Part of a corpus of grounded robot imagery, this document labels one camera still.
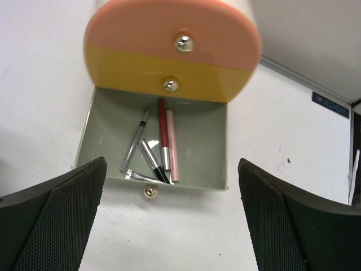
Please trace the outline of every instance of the black pen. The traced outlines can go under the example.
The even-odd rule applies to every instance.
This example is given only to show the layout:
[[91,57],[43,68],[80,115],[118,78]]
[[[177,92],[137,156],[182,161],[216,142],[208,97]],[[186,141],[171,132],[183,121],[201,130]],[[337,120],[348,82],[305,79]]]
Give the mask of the black pen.
[[145,139],[141,139],[139,141],[139,147],[143,155],[146,157],[149,165],[153,169],[158,180],[160,180],[161,182],[170,183],[168,177],[164,173],[163,167],[159,164],[157,157],[155,157],[154,153],[149,147],[148,142]]

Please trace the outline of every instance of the red pen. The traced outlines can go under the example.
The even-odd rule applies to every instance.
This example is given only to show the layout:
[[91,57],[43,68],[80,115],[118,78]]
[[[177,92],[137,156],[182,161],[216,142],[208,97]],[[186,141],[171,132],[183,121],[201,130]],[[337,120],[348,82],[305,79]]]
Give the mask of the red pen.
[[165,112],[165,102],[163,99],[159,99],[158,101],[158,114],[159,114],[162,165],[165,171],[169,171],[170,170],[169,140],[168,140],[167,117]]

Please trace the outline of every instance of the brass knob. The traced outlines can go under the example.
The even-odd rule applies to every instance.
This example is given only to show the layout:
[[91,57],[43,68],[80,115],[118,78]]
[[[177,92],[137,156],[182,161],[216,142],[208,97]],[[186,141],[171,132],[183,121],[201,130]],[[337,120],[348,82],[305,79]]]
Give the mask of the brass knob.
[[157,186],[146,186],[144,189],[144,196],[148,199],[154,199],[158,195],[158,187]]
[[178,89],[179,85],[174,80],[166,80],[163,84],[163,87],[168,93],[173,93]]
[[189,36],[180,36],[175,41],[174,47],[181,53],[186,54],[193,51],[193,40]]

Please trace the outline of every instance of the label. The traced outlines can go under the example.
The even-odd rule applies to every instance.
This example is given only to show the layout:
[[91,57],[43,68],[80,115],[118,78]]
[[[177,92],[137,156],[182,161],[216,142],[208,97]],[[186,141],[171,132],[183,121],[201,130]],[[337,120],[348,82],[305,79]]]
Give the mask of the label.
[[326,97],[321,96],[320,94],[313,92],[312,93],[312,101],[318,103],[319,105],[332,110],[335,113],[340,114],[341,116],[350,117],[350,110],[346,107],[340,106],[338,103],[327,99]]

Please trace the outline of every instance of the pink pen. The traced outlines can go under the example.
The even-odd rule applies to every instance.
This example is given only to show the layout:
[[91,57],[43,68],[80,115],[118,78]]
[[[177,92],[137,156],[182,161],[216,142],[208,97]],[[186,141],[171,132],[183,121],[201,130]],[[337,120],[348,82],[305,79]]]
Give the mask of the pink pen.
[[177,146],[175,144],[174,116],[172,110],[167,110],[167,129],[169,139],[170,174],[172,182],[179,182]]

